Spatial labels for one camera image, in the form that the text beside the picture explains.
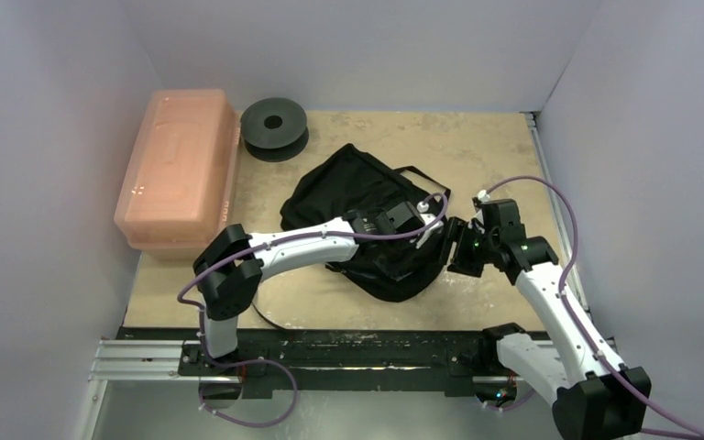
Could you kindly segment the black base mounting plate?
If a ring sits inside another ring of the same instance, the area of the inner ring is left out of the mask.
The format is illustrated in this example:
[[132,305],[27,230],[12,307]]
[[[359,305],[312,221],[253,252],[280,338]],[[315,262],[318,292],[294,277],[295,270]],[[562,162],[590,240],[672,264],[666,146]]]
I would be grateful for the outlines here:
[[483,331],[278,331],[242,329],[236,351],[216,361],[181,347],[178,372],[232,380],[246,399],[274,391],[416,391],[510,402],[529,389],[493,360]]

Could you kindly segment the black filament spool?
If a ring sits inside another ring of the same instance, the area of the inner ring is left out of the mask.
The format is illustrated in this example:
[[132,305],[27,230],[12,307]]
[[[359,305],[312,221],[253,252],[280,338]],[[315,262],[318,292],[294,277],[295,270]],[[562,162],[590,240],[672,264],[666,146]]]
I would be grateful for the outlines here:
[[257,160],[282,162],[299,155],[309,140],[305,110],[291,99],[271,97],[249,106],[240,117],[241,139]]

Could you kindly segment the black student backpack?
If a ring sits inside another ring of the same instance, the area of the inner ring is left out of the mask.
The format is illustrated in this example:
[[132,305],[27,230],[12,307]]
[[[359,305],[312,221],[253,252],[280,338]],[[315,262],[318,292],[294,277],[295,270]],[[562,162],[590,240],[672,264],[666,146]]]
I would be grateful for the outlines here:
[[[440,202],[451,199],[441,185],[430,194],[408,179],[423,177],[421,170],[406,166],[393,169],[370,153],[346,144],[323,163],[302,176],[280,209],[284,231],[316,226],[347,211],[390,209],[401,202],[427,201],[437,215]],[[443,270],[440,260],[446,242],[443,231],[420,249],[408,253],[403,245],[376,246],[343,263],[325,263],[325,270],[346,278],[371,297],[386,303],[403,303],[425,291]]]

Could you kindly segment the translucent pink storage box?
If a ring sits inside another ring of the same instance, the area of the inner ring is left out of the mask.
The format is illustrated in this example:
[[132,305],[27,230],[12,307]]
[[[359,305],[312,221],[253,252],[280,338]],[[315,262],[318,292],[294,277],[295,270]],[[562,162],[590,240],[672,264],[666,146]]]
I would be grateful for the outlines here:
[[221,89],[156,91],[128,163],[114,220],[154,259],[194,259],[230,217],[239,122]]

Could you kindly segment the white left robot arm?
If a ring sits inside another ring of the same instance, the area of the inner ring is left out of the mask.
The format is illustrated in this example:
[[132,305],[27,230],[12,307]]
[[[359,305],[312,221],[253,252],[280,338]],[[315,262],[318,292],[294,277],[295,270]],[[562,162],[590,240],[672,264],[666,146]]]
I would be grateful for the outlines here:
[[378,245],[403,245],[412,253],[443,227],[428,208],[426,202],[404,202],[388,211],[351,210],[320,225],[279,233],[226,227],[192,265],[203,296],[202,364],[215,375],[234,368],[237,320],[263,281],[314,264],[347,262]]

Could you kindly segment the aluminium frame rail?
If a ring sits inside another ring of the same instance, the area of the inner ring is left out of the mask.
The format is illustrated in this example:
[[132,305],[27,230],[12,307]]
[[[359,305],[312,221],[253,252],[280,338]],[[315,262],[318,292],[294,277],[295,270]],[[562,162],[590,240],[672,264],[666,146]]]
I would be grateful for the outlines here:
[[641,429],[650,380],[567,284],[524,115],[311,112],[298,135],[267,162],[242,126],[219,228],[143,255],[110,343],[132,377],[267,428],[318,391],[473,399],[492,372],[565,439]]

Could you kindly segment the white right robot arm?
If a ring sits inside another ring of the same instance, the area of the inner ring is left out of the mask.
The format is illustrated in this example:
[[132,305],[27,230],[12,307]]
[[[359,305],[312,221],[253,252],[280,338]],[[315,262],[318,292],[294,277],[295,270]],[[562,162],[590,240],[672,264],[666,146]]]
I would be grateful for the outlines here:
[[565,439],[617,439],[638,434],[652,383],[605,342],[576,295],[560,282],[563,267],[548,241],[528,236],[517,203],[473,199],[476,214],[457,228],[448,270],[479,276],[492,266],[532,306],[552,346],[545,348],[518,324],[483,330],[474,356],[491,373],[519,374],[551,407]]

